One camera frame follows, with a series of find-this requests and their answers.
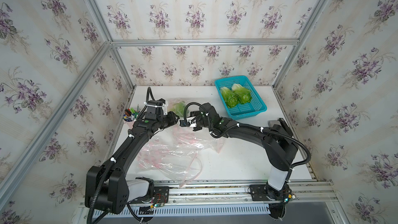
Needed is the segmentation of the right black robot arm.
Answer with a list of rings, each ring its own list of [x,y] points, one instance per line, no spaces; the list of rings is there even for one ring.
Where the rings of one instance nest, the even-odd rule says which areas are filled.
[[[312,155],[306,145],[293,137],[286,122],[280,118],[271,127],[258,127],[221,117],[209,104],[188,103],[183,110],[181,127],[191,127],[194,131],[207,128],[215,138],[234,138],[247,141],[264,148],[271,163],[269,178],[260,194],[271,201],[269,215],[282,219],[286,205],[290,202],[292,190],[288,181],[297,166],[308,164]]]

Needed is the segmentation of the green chinese cabbage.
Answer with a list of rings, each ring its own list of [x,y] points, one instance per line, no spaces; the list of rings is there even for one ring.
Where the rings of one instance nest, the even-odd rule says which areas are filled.
[[[231,89],[227,87],[221,87],[220,93],[227,108],[234,108],[236,105],[239,104],[239,99],[237,95]]]

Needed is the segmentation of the clear zip-top bag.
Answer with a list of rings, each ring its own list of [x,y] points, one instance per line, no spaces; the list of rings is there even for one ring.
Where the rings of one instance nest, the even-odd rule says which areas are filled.
[[[172,133],[174,137],[173,143],[178,148],[193,150],[212,149],[220,153],[226,142],[225,138],[215,139],[204,130],[194,132],[190,129],[174,127]]]
[[[193,127],[201,120],[200,116],[188,116],[188,110],[186,111],[187,121],[184,120],[184,110],[187,103],[183,99],[166,100],[165,104],[166,108],[164,118],[168,124],[176,124],[177,117],[179,117],[179,125],[181,127]]]
[[[179,148],[164,140],[150,140],[138,153],[140,171],[159,171],[183,187],[196,180],[203,170],[199,151]]]

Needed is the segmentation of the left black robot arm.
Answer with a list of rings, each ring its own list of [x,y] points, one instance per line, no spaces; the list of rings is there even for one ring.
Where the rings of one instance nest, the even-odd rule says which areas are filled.
[[[86,175],[85,206],[88,224],[97,224],[107,214],[119,214],[131,201],[151,198],[151,179],[139,177],[129,183],[126,173],[144,145],[158,132],[177,124],[179,117],[168,112],[165,99],[156,100],[147,89],[144,108],[117,151],[100,166],[92,166]]]

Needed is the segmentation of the bagged cabbage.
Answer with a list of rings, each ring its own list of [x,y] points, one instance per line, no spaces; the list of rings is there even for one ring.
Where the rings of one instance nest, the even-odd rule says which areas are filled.
[[[252,100],[251,91],[241,84],[234,84],[232,91],[237,95],[240,104],[250,103]]]
[[[176,102],[172,107],[172,112],[174,112],[179,117],[183,117],[185,107],[186,107],[185,101]]]

